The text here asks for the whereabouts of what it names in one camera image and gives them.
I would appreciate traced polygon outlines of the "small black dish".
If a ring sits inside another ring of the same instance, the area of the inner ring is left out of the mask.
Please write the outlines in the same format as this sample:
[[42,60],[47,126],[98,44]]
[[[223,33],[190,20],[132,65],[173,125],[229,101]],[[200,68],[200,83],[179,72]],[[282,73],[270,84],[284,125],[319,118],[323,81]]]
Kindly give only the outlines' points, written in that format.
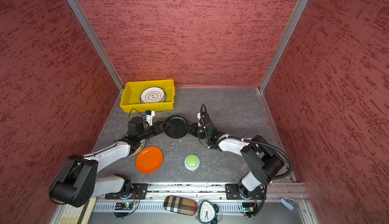
[[165,134],[173,139],[180,139],[187,135],[189,123],[187,119],[181,115],[173,115],[165,120],[168,127]]

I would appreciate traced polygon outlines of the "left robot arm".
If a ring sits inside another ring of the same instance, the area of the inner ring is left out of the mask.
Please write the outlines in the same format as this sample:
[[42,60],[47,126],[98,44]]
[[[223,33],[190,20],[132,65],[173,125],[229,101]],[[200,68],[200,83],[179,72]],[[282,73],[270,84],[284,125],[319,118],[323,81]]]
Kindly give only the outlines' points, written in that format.
[[74,154],[67,158],[49,188],[49,199],[54,204],[69,204],[81,207],[91,198],[115,193],[122,199],[134,193],[131,178],[122,174],[98,177],[98,173],[112,163],[133,155],[148,139],[162,134],[170,123],[157,121],[141,128],[140,132],[127,135],[113,145],[97,152],[80,156]]

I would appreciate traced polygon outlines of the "orange plate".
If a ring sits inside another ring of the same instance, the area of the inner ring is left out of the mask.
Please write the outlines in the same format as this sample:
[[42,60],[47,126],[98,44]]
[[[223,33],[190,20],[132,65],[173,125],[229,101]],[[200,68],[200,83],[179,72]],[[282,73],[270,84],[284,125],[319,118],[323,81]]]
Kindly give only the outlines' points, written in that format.
[[150,174],[157,171],[162,165],[164,156],[157,147],[143,149],[137,156],[136,168],[140,173]]

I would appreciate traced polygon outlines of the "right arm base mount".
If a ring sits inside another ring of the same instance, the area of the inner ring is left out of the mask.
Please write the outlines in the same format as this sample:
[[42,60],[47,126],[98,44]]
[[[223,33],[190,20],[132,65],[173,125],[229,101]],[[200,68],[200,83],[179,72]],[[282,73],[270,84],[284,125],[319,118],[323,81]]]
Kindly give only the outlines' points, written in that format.
[[247,191],[238,184],[226,184],[225,193],[227,200],[262,200],[267,186],[259,186],[254,191]]

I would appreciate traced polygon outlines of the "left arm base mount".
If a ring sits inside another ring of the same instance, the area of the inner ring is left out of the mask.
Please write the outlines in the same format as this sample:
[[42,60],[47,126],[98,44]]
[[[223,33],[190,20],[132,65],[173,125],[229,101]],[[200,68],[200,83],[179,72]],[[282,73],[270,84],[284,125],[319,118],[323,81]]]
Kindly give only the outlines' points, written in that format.
[[106,194],[106,200],[144,200],[147,194],[148,184],[132,184],[132,189],[123,193]]

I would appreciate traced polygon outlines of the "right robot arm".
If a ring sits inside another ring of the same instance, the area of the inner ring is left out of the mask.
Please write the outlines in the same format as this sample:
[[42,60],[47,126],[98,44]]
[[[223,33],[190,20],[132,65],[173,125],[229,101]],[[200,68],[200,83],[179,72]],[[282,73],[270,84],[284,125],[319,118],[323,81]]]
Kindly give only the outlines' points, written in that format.
[[289,173],[279,174],[285,163],[290,159],[279,148],[270,145],[263,137],[256,136],[253,139],[242,139],[229,134],[219,132],[216,128],[210,131],[194,123],[189,126],[188,132],[201,140],[205,140],[207,148],[234,153],[243,157],[249,172],[238,182],[240,195],[249,199],[258,188],[263,188],[274,179],[283,178]]

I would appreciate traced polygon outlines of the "white plate flower outline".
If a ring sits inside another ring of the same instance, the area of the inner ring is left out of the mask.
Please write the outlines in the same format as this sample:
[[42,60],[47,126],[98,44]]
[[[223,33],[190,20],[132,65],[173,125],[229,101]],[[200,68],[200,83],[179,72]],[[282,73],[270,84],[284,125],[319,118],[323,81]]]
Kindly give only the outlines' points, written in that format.
[[160,87],[149,87],[145,89],[140,95],[140,102],[142,104],[161,103],[165,102],[166,93]]

